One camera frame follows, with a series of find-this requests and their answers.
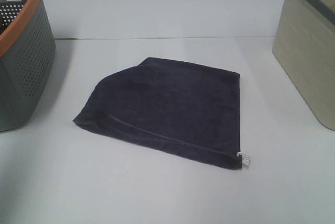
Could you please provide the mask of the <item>beige basket with grey rim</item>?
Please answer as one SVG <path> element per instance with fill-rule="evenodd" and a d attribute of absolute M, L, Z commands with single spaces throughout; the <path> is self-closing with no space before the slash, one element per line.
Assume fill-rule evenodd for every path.
<path fill-rule="evenodd" d="M 334 129 L 334 0 L 284 0 L 272 52 L 326 128 Z"/>

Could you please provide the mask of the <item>grey perforated basket orange rim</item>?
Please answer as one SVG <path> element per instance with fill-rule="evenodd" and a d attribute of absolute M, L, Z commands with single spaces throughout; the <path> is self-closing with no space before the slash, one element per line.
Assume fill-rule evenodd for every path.
<path fill-rule="evenodd" d="M 1 131 L 22 127 L 44 91 L 55 40 L 43 0 L 1 2 Z"/>

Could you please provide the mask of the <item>dark navy towel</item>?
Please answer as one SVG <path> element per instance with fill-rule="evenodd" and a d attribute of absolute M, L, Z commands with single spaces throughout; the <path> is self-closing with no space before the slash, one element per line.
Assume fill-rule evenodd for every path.
<path fill-rule="evenodd" d="M 239 170 L 240 75 L 147 58 L 103 78 L 74 123 L 87 131 L 193 161 Z"/>

